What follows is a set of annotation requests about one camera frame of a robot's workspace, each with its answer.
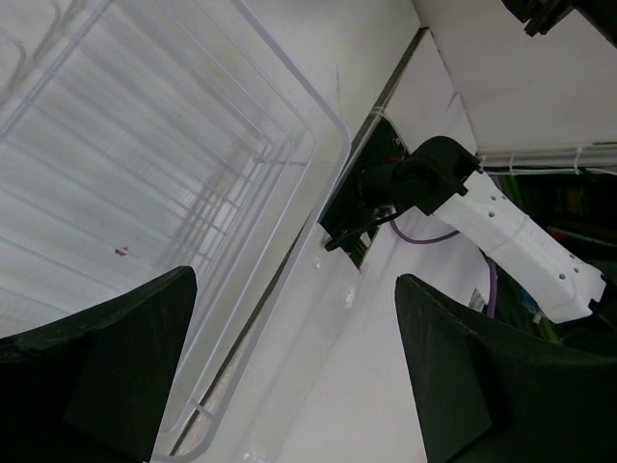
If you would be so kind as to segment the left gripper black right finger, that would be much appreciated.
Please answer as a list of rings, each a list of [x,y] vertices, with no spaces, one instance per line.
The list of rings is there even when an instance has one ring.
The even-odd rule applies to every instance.
[[[414,275],[395,309],[431,462],[612,462],[616,360],[530,336]]]

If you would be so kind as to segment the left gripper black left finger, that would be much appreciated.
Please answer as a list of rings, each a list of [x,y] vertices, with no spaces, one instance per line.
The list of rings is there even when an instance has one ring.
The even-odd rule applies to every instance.
[[[148,462],[197,298],[179,266],[1,340],[4,462]]]

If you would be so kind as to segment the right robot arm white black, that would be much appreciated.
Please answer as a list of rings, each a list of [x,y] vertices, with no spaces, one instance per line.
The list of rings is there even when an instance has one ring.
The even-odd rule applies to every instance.
[[[363,205],[416,207],[464,235],[533,298],[555,324],[616,325],[616,285],[522,212],[457,141],[435,136],[398,160],[364,166]]]

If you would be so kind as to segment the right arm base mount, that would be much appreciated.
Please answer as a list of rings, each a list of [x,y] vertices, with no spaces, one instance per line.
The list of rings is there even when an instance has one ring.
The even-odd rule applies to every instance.
[[[393,206],[386,198],[395,168],[409,154],[392,124],[380,118],[328,200],[319,224],[326,231],[324,249],[343,251],[359,265]]]

